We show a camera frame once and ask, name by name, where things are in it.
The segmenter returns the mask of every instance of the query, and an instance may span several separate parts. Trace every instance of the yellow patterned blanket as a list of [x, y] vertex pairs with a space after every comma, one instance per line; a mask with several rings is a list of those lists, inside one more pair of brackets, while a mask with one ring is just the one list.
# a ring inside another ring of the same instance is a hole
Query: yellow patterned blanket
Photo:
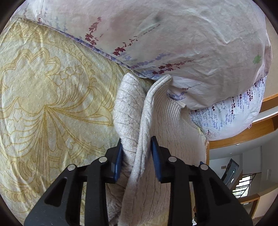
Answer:
[[0, 35], [0, 53], [0, 193], [23, 222], [67, 165], [90, 164], [117, 144], [113, 105], [130, 71], [19, 18]]

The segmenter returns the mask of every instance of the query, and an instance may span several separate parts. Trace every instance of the knit fabric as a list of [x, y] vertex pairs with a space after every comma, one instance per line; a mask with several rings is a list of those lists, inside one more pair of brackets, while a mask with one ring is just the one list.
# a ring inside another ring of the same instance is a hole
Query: knit fabric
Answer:
[[205, 137], [191, 121], [189, 110], [168, 98], [171, 76], [159, 79], [146, 98], [137, 78], [124, 76], [114, 107], [114, 125], [124, 151], [123, 174], [127, 179], [119, 226], [142, 225], [169, 209], [170, 184], [155, 178], [150, 139], [186, 164], [205, 162]]

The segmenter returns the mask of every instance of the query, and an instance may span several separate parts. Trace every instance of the white pillow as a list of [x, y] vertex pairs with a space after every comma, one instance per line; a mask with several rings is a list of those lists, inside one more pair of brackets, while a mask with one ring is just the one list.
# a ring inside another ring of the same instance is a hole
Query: white pillow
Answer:
[[26, 0], [14, 16], [52, 27], [140, 77], [171, 74], [189, 109], [237, 96], [265, 76], [271, 47], [252, 0]]

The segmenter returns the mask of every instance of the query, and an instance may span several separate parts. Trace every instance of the window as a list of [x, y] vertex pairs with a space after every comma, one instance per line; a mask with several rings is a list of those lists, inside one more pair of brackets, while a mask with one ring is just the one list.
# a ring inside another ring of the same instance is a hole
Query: window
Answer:
[[249, 186], [256, 174], [246, 175], [240, 181], [239, 184], [233, 190], [233, 194], [236, 198], [245, 197], [248, 195]]

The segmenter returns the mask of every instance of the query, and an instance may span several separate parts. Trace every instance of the wooden railing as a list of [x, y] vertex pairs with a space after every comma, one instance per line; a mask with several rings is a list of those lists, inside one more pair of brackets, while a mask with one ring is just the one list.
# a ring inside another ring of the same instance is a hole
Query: wooden railing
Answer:
[[260, 112], [269, 110], [278, 106], [278, 94], [272, 95], [270, 97], [264, 98], [262, 102], [262, 106]]
[[254, 213], [258, 207], [258, 203], [260, 201], [260, 197], [262, 197], [263, 195], [266, 195], [268, 194], [269, 192], [275, 190], [278, 188], [278, 185], [275, 185], [269, 189], [266, 189], [264, 190], [263, 192], [259, 192], [257, 194], [253, 194], [253, 195], [249, 195], [249, 196], [245, 196], [245, 197], [241, 197], [238, 199], [238, 201], [241, 203], [241, 204], [245, 204], [245, 203], [249, 203], [249, 202], [253, 202], [252, 203], [252, 207], [251, 207], [251, 210], [250, 210], [250, 213], [249, 213], [249, 216], [251, 218], [253, 218], [254, 216]]
[[278, 116], [268, 118], [263, 121], [252, 124], [250, 129], [246, 129], [240, 134], [218, 141], [210, 141], [210, 149], [226, 147], [239, 144], [245, 141], [253, 140], [274, 132], [278, 128]]

